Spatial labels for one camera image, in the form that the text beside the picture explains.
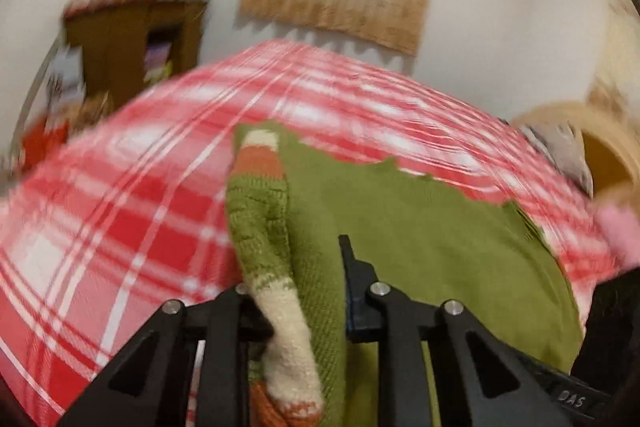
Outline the green orange cream striped sweater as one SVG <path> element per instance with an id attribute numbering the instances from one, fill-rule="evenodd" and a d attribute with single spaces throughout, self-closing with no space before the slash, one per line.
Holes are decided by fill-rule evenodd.
<path id="1" fill-rule="evenodd" d="M 578 355 L 570 283 L 516 202 L 469 198 L 393 159 L 341 161 L 265 121 L 235 129 L 226 213 L 248 292 L 273 328 L 250 371 L 258 426 L 375 424 L 376 350 L 346 340 L 341 236 L 409 297 L 458 299 L 560 371 Z"/>

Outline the pink padded garment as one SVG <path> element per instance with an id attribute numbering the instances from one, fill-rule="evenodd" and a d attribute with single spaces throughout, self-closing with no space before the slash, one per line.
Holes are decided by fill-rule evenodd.
<path id="1" fill-rule="evenodd" d="M 620 267 L 636 269 L 640 261 L 640 229 L 636 210 L 629 204 L 607 202 L 594 212 L 594 221 L 612 249 Z"/>

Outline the red white plaid bedsheet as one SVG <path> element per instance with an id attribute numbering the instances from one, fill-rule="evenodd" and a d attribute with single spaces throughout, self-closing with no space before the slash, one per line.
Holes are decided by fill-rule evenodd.
<path id="1" fill-rule="evenodd" d="M 170 298 L 235 283 L 224 179 L 241 122 L 274 119 L 337 158 L 396 158 L 486 202 L 516 200 L 581 314 L 618 272 L 588 200 L 521 133 L 452 96 L 327 50 L 270 40 L 138 96 L 1 202 L 1 374 L 52 426 Z"/>

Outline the beige wooden headboard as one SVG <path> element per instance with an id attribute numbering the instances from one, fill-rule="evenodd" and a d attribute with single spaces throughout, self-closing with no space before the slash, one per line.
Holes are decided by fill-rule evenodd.
<path id="1" fill-rule="evenodd" d="M 578 132 L 596 199 L 639 187 L 639 140 L 604 110 L 580 102 L 553 102 L 512 118 L 510 124 L 570 124 Z"/>

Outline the grey floral pillow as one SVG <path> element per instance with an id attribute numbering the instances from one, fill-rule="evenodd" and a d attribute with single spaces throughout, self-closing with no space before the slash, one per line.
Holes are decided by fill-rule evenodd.
<path id="1" fill-rule="evenodd" d="M 593 198 L 594 184 L 587 165 L 582 135 L 568 122 L 530 124 L 520 131 L 530 145 L 544 155 L 553 167 L 572 181 L 582 193 Z"/>

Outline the red plastic bag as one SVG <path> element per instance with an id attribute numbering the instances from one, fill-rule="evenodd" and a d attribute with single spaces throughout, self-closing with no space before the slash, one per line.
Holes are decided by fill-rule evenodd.
<path id="1" fill-rule="evenodd" d="M 21 139 L 21 173 L 36 167 L 44 158 L 63 145 L 70 133 L 67 119 L 49 122 L 46 116 L 36 120 Z"/>

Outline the beige curtain on right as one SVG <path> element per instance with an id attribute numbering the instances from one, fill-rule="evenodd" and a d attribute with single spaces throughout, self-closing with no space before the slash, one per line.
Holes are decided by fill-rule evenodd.
<path id="1" fill-rule="evenodd" d="M 587 102 L 639 133 L 639 13 L 631 0 L 608 0 L 608 26 Z"/>

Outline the brown patterned cloth bundle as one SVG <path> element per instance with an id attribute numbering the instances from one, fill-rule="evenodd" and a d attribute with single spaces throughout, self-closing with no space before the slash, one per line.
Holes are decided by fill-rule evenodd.
<path id="1" fill-rule="evenodd" d="M 73 107 L 68 116 L 70 134 L 77 134 L 110 116 L 114 110 L 114 103 L 108 92 L 100 92 L 86 98 L 81 105 Z"/>

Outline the white paper bag with logo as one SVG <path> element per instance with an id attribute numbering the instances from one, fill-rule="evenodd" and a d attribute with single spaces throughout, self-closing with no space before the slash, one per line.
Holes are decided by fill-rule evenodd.
<path id="1" fill-rule="evenodd" d="M 82 49 L 63 48 L 54 54 L 46 74 L 48 111 L 84 101 L 86 88 Z"/>

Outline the brown wooden desk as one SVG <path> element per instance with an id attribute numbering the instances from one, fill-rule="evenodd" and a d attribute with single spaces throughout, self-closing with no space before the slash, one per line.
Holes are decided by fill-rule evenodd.
<path id="1" fill-rule="evenodd" d="M 167 43 L 171 74 L 198 64 L 207 0 L 131 0 L 66 15 L 66 42 L 82 52 L 86 95 L 108 93 L 122 107 L 149 86 L 144 59 Z"/>

